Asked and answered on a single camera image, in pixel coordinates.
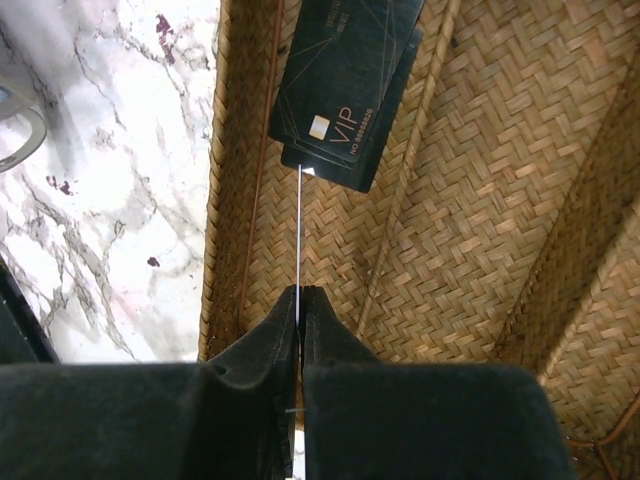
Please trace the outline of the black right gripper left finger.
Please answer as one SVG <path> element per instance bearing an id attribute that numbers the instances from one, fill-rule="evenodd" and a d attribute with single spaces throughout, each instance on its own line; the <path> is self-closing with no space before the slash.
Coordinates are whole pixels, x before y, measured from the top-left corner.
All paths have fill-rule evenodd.
<path id="1" fill-rule="evenodd" d="M 202 363 L 1 364 L 2 477 L 287 478 L 296 299 Z"/>

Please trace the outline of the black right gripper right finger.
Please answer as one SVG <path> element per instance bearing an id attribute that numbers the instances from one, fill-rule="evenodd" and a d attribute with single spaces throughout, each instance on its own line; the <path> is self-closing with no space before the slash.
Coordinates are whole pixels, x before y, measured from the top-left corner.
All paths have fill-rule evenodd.
<path id="1" fill-rule="evenodd" d="M 302 292 L 310 479 L 572 479 L 550 402 L 504 364 L 390 364 Z"/>

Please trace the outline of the grey card holder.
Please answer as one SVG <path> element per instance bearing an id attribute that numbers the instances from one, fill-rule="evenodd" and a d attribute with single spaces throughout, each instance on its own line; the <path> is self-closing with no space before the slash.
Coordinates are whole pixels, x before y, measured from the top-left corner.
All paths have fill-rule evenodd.
<path id="1" fill-rule="evenodd" d="M 1 172 L 18 166 L 46 139 L 47 125 L 35 106 L 31 93 L 1 79 Z"/>

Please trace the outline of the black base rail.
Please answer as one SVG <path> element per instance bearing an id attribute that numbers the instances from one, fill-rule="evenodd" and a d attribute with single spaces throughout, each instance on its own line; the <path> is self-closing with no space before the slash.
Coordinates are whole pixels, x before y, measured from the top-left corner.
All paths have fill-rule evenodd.
<path id="1" fill-rule="evenodd" d="M 1 364 L 58 363 L 44 330 L 1 260 Z"/>

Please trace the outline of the woven wicker divided tray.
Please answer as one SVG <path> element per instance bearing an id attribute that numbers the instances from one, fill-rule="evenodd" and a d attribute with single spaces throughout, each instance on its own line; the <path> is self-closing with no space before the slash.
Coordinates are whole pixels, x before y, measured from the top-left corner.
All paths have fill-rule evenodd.
<path id="1" fill-rule="evenodd" d="M 639 475 L 639 5 L 429 1 L 372 189 L 267 136 L 300 5 L 225 1 L 198 356 L 296 280 L 394 362 L 502 361 L 584 479 Z"/>

